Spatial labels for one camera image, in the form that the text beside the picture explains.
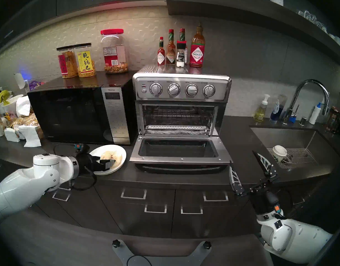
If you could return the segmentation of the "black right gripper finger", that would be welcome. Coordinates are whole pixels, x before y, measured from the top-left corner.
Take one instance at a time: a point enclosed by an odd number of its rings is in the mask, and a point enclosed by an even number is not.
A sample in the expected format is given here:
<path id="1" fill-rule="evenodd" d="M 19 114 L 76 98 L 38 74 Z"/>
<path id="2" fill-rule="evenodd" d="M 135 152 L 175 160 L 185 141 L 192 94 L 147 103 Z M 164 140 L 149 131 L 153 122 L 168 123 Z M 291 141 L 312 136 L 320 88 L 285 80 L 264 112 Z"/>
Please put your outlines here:
<path id="1" fill-rule="evenodd" d="M 238 197 L 243 197 L 246 195 L 245 189 L 243 188 L 240 179 L 235 171 L 234 164 L 232 161 L 229 163 L 229 178 L 230 185 L 234 194 Z"/>
<path id="2" fill-rule="evenodd" d="M 257 153 L 256 151 L 252 151 L 257 162 L 259 163 L 259 166 L 261 167 L 264 176 L 268 180 L 276 180 L 278 179 L 278 172 L 274 165 L 270 163 L 270 161 L 265 158 L 263 155 Z"/>

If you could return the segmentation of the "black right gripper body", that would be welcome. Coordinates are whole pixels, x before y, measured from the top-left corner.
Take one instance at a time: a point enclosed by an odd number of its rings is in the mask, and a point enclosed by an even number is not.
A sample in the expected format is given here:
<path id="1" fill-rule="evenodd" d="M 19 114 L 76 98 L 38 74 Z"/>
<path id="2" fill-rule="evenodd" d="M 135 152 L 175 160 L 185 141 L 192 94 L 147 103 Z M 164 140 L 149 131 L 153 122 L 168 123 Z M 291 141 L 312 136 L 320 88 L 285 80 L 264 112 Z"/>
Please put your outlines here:
<path id="1" fill-rule="evenodd" d="M 251 188 L 245 189 L 256 215 L 267 215 L 272 212 L 281 214 L 279 199 L 270 191 L 271 185 L 276 180 L 263 178 Z"/>

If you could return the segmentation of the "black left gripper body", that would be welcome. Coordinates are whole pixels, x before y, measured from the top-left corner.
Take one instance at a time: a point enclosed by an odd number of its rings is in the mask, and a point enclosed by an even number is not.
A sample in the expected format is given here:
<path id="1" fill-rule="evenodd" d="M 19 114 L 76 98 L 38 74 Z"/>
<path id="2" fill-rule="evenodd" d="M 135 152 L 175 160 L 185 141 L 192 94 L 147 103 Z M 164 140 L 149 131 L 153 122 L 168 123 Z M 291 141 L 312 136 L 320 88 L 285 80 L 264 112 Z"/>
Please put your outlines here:
<path id="1" fill-rule="evenodd" d="M 94 173 L 99 171 L 99 162 L 92 162 L 89 153 L 78 153 L 77 162 L 79 165 L 79 175 Z"/>

